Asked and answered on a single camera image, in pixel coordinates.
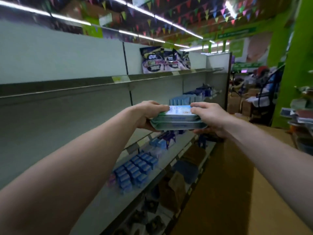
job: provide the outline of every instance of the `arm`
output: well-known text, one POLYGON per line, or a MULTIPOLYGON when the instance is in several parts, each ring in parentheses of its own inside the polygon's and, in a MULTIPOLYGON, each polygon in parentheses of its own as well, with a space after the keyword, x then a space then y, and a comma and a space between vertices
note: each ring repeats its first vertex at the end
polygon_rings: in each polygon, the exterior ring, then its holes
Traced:
POLYGON ((68 234, 137 127, 168 106, 142 102, 37 162, 0 191, 1 234, 68 234))
POLYGON ((287 204, 313 228, 313 157, 288 146, 218 104, 193 103, 192 113, 209 125, 195 133, 227 137, 254 163, 287 204))

